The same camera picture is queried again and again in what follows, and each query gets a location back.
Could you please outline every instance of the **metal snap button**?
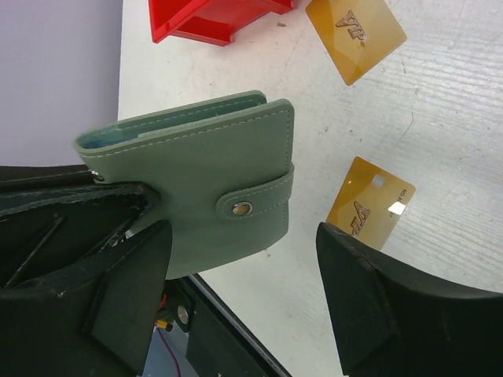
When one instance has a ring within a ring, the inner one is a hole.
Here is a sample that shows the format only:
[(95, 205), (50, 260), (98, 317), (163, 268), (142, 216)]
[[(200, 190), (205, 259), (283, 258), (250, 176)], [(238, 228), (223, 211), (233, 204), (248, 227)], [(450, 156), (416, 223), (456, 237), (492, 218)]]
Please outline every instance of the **metal snap button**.
[(177, 308), (177, 314), (180, 322), (183, 324), (189, 324), (189, 312), (187, 312), (187, 309), (184, 306), (180, 305)]
[(245, 216), (250, 214), (253, 210), (253, 206), (249, 202), (240, 202), (233, 205), (233, 214), (236, 216)]

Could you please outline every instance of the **wallet strap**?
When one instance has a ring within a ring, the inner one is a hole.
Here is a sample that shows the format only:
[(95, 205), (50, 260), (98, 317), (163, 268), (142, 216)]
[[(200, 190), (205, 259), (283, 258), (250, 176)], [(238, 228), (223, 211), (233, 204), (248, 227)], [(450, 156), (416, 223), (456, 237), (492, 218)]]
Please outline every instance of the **wallet strap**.
[[(288, 173), (274, 181), (225, 194), (216, 205), (218, 216), (227, 220), (244, 220), (286, 203), (292, 195), (293, 171), (293, 164), (290, 164)], [(249, 214), (234, 214), (233, 208), (239, 203), (250, 205)]]

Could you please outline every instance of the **wallet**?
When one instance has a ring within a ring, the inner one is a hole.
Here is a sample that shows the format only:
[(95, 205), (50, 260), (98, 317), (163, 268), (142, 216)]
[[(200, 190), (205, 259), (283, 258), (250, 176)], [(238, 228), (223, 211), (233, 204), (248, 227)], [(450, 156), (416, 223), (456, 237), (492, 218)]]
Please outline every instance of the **wallet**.
[(167, 279), (264, 250), (288, 231), (294, 111), (252, 91), (126, 119), (78, 137), (98, 183), (139, 181), (160, 204), (132, 228), (167, 219)]

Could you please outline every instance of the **metal component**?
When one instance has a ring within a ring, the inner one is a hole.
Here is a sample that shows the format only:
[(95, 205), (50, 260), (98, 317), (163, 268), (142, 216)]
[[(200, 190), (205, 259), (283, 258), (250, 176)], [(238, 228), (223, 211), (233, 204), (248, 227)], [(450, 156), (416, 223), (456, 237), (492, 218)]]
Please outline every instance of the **metal component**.
[(253, 206), (249, 202), (240, 202), (233, 205), (233, 213), (236, 216), (245, 216), (250, 214), (253, 210)]
[(91, 170), (91, 174), (93, 175), (93, 179), (98, 182), (103, 182), (105, 179), (99, 174), (97, 171)]
[(278, 360), (264, 347), (264, 345), (248, 330), (240, 319), (217, 296), (203, 278), (197, 273), (188, 276), (196, 288), (207, 298), (210, 303), (229, 321), (229, 324), (248, 342), (248, 344), (263, 358), (263, 360), (277, 373), (278, 377), (292, 377)]
[(184, 306), (179, 306), (177, 309), (177, 313), (180, 322), (182, 322), (183, 324), (189, 323), (189, 313), (187, 312), (187, 309)]

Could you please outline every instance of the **card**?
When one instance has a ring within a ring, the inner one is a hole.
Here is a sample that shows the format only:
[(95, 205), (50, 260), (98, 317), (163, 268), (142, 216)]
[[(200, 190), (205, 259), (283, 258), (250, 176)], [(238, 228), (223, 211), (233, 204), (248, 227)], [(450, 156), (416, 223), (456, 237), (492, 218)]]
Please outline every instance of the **card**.
[(347, 85), (407, 39), (384, 0), (313, 0), (306, 12)]
[(327, 222), (380, 250), (415, 191), (410, 183), (356, 157)]

